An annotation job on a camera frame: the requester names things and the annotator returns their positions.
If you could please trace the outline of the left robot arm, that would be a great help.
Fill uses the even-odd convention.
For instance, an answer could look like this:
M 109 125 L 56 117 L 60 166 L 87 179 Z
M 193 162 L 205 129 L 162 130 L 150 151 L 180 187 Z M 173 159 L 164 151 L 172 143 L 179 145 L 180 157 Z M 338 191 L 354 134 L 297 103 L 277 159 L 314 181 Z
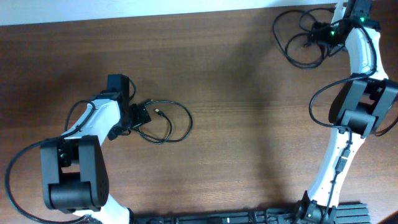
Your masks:
M 131 105 L 132 81 L 108 76 L 106 89 L 92 96 L 86 111 L 59 139 L 40 148 L 44 204 L 51 210 L 86 216 L 101 223 L 132 223 L 133 212 L 109 194 L 109 179 L 101 150 L 150 121 L 143 106 Z

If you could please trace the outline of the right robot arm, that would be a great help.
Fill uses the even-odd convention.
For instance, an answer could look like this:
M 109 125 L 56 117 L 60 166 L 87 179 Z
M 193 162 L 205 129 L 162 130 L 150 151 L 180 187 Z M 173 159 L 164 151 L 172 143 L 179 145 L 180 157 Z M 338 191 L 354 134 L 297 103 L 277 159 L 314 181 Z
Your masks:
M 351 76 L 336 82 L 342 89 L 333 100 L 328 122 L 330 142 L 313 184 L 297 202 L 291 223 L 336 223 L 339 197 L 349 167 L 370 135 L 397 101 L 397 83 L 384 71 L 379 51 L 380 25 L 369 18 L 371 1 L 339 2 L 330 23 L 316 22 L 305 30 L 308 39 L 346 49 Z

